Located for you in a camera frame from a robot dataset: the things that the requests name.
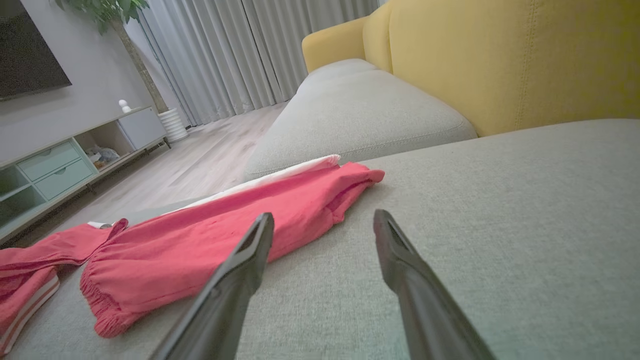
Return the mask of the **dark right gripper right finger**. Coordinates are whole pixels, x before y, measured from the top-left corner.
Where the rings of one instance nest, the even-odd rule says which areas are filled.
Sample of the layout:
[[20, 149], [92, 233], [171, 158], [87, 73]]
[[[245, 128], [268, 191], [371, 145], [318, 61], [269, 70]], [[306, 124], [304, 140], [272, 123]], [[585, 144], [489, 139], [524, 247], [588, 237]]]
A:
[[398, 298], [410, 358], [493, 360], [486, 342], [387, 210], [375, 210], [374, 234], [382, 278]]

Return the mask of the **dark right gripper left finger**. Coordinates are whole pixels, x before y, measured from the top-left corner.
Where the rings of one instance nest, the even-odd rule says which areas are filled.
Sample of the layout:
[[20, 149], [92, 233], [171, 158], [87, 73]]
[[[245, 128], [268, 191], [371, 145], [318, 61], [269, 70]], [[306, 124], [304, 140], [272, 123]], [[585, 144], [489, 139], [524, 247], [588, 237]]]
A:
[[274, 217], [258, 215], [238, 245], [160, 342], [152, 360], [233, 360], [250, 299], [261, 286]]

